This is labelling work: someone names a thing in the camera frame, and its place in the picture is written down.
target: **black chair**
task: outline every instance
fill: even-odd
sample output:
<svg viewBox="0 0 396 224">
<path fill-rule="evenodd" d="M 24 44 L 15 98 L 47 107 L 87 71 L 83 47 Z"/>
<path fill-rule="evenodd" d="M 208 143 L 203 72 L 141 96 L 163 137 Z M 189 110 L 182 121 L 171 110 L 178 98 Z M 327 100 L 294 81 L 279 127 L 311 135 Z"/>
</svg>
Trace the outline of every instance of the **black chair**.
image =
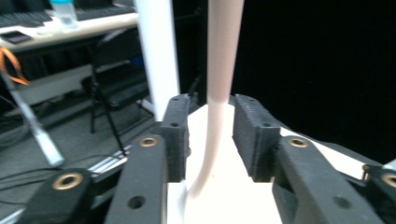
<svg viewBox="0 0 396 224">
<path fill-rule="evenodd" d="M 141 47 L 137 29 L 114 31 L 104 36 L 92 50 L 92 76 L 81 81 L 83 89 L 90 93 L 92 98 L 91 133 L 94 133 L 95 108 L 101 105 L 124 155 L 120 135 L 110 111 L 118 110 L 149 95 L 144 67 L 129 61 L 138 55 L 141 55 Z"/>
</svg>

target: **black cable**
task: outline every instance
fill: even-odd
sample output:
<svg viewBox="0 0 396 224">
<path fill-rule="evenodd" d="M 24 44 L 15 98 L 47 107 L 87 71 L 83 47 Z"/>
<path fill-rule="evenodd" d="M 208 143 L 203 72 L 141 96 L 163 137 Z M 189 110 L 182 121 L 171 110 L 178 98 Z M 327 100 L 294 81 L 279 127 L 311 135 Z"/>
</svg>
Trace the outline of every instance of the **black cable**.
<svg viewBox="0 0 396 224">
<path fill-rule="evenodd" d="M 70 163 L 70 164 L 67 164 L 65 167 L 69 167 L 69 166 L 71 166 L 71 165 L 73 165 L 73 164 L 76 164 L 76 163 L 78 163 L 78 162 L 85 161 L 85 160 L 89 160 L 89 159 L 92 159 L 92 158 L 95 158 L 95 157 L 111 157 L 111 158 L 117 159 L 117 160 L 119 160 L 119 161 L 122 160 L 122 159 L 124 158 L 124 157 L 121 157 L 121 158 L 120 158 L 120 157 L 117 157 L 117 156 L 106 155 L 106 154 L 104 154 L 104 155 L 93 155 L 93 156 L 90 156 L 90 157 L 86 157 L 86 158 L 82 158 L 82 159 L 80 159 L 80 160 L 74 161 L 74 162 L 72 162 L 72 163 Z M 34 172 L 61 171 L 61 170 L 62 170 L 62 169 L 60 169 L 60 168 L 40 168 L 40 169 L 25 171 L 25 172 L 13 174 L 13 175 L 3 176 L 3 177 L 0 177 L 0 180 L 5 180 L 5 179 L 9 179 L 9 178 L 12 178 L 12 177 L 15 177 L 15 176 L 26 175 L 26 174 L 30 174 L 30 173 L 34 173 Z M 33 178 L 38 178 L 38 177 L 46 176 L 46 175 L 53 175 L 53 174 L 43 174 L 43 175 L 27 176 L 27 177 L 24 177 L 24 178 L 19 178 L 19 179 L 12 179 L 12 180 L 8 180 L 8 181 L 3 181 L 1 184 L 5 183 L 5 182 L 9 183 L 9 182 L 14 182 L 14 181 L 22 181 L 22 180 L 26 180 L 26 179 L 33 179 Z M 32 181 L 28 181 L 28 182 L 25 182 L 25 183 L 20 183 L 20 184 L 16 184 L 16 185 L 12 185 L 12 186 L 8 186 L 8 187 L 1 188 L 0 191 L 4 191 L 4 190 L 8 190 L 8 189 L 15 189 L 15 188 L 19 188 L 19 187 L 23 187 L 23 186 L 27 186 L 27 185 L 31 185 L 31 184 L 37 184 L 37 183 L 40 183 L 40 182 L 43 182 L 43 181 L 46 181 L 46 180 L 47 180 L 47 178 L 38 179 L 38 180 L 32 180 Z M 0 200 L 0 203 L 12 204 L 12 205 L 26 204 L 26 203 L 7 202 L 7 201 L 2 201 L 2 200 Z"/>
<path fill-rule="evenodd" d="M 13 203 L 8 201 L 0 200 L 0 203 L 11 204 L 11 205 L 25 205 L 26 203 Z"/>
<path fill-rule="evenodd" d="M 0 99 L 2 99 L 3 101 L 9 103 L 10 105 L 12 105 L 14 108 L 18 108 L 16 105 L 14 105 L 12 102 L 10 102 L 6 97 L 0 95 Z M 2 140 L 0 141 L 0 147 L 9 147 L 12 146 L 16 143 L 18 143 L 19 141 L 22 140 L 22 138 L 29 133 L 29 125 L 28 122 L 26 120 L 26 117 L 24 117 L 23 115 L 21 115 L 22 118 L 22 126 L 21 126 L 21 131 L 18 132 L 18 134 L 16 134 L 15 137 L 11 138 L 11 140 Z"/>
<path fill-rule="evenodd" d="M 87 160 L 95 158 L 95 157 L 111 157 L 111 158 L 117 159 L 119 161 L 122 160 L 122 158 L 124 158 L 123 156 L 122 156 L 122 158 L 119 158 L 119 157 L 113 156 L 113 155 L 106 155 L 106 154 L 102 154 L 101 155 L 101 154 L 99 154 L 99 155 L 93 155 L 93 156 L 90 156 L 90 157 L 85 157 L 85 158 L 79 159 L 77 161 L 73 161 L 73 162 L 71 162 L 69 164 L 66 164 L 65 167 L 69 167 L 70 165 L 74 165 L 74 164 L 79 163 L 81 161 L 87 161 Z"/>
<path fill-rule="evenodd" d="M 2 189 L 0 189 L 0 191 L 4 191 L 4 190 L 8 190 L 8 189 L 15 189 L 15 188 L 19 188 L 19 187 L 23 187 L 23 186 L 31 185 L 31 184 L 37 184 L 37 183 L 41 183 L 41 182 L 46 181 L 46 180 L 47 180 L 47 178 L 38 179 L 38 180 L 32 180 L 32 181 L 25 182 L 25 183 L 22 183 L 22 184 L 17 184 L 17 185 L 13 185 L 13 186 L 8 186 L 8 187 L 5 187 L 5 188 L 2 188 Z"/>
<path fill-rule="evenodd" d="M 24 171 L 24 172 L 20 172 L 20 173 L 16 173 L 13 175 L 6 175 L 6 176 L 2 176 L 0 177 L 0 181 L 5 180 L 5 179 L 9 179 L 18 175 L 27 175 L 30 173 L 34 173 L 34 172 L 42 172 L 42 171 L 60 171 L 62 169 L 60 168 L 39 168 L 39 169 L 34 169 L 34 170 L 30 170 L 30 171 Z"/>
</svg>

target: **bolt hole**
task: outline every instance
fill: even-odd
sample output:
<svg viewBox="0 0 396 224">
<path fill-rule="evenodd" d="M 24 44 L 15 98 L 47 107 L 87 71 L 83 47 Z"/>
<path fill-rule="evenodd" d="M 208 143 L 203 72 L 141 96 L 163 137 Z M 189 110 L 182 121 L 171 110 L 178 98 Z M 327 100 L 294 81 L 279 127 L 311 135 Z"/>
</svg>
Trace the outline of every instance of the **bolt hole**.
<svg viewBox="0 0 396 224">
<path fill-rule="evenodd" d="M 143 140 L 143 144 L 146 144 L 146 145 L 150 145 L 150 144 L 152 144 L 154 141 L 152 140 L 152 139 L 145 139 L 145 140 Z"/>
<path fill-rule="evenodd" d="M 382 174 L 382 180 L 385 181 L 389 186 L 396 189 L 396 175 L 394 174 Z"/>
<path fill-rule="evenodd" d="M 75 178 L 73 176 L 69 176 L 62 181 L 62 185 L 68 185 L 73 181 L 75 181 Z"/>
<path fill-rule="evenodd" d="M 308 144 L 303 139 L 299 138 L 292 138 L 289 140 L 289 144 L 294 147 L 308 147 Z"/>
<path fill-rule="evenodd" d="M 337 195 L 337 196 L 333 197 L 332 200 L 339 207 L 342 207 L 342 208 L 345 208 L 345 209 L 349 209 L 350 207 L 352 207 L 352 204 L 346 198 L 344 198 L 342 196 L 338 196 Z"/>
<path fill-rule="evenodd" d="M 145 204 L 145 198 L 142 196 L 135 196 L 128 202 L 128 206 L 131 209 L 139 209 Z"/>
<path fill-rule="evenodd" d="M 153 147 L 157 145 L 157 139 L 155 138 L 144 138 L 140 141 L 141 147 Z"/>
</svg>

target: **water bottle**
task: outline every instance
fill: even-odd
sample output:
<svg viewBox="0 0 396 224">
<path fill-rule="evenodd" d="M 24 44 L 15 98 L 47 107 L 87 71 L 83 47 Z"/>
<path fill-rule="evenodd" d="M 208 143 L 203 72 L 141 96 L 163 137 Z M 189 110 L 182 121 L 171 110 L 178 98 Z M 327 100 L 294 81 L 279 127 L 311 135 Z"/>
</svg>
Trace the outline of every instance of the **water bottle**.
<svg viewBox="0 0 396 224">
<path fill-rule="evenodd" d="M 73 0 L 50 0 L 55 16 L 61 21 L 65 30 L 78 28 Z"/>
</svg>

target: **table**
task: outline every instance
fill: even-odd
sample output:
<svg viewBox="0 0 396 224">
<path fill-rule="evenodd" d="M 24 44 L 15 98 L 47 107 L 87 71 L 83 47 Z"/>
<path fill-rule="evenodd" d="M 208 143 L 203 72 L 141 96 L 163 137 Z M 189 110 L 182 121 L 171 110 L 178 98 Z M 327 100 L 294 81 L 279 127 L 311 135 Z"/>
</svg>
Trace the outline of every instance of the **table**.
<svg viewBox="0 0 396 224">
<path fill-rule="evenodd" d="M 76 30 L 64 32 L 57 18 L 53 18 L 53 21 L 45 22 L 45 26 L 41 28 L 20 26 L 0 28 L 0 33 L 20 31 L 33 38 L 33 40 L 18 45 L 13 45 L 0 39 L 0 46 L 10 49 L 17 57 L 29 57 L 74 46 L 84 46 L 96 41 L 100 36 L 108 32 L 120 28 L 133 28 L 136 25 L 137 13 L 129 13 L 79 21 Z M 30 86 L 24 87 L 16 85 L 5 74 L 1 74 L 9 92 L 21 109 L 22 115 L 27 118 L 32 134 L 51 166 L 61 165 L 64 162 L 64 158 L 51 140 L 50 135 L 38 122 L 30 105 L 79 88 L 79 81 L 90 75 L 91 67 L 86 65 L 65 73 L 32 81 Z"/>
</svg>

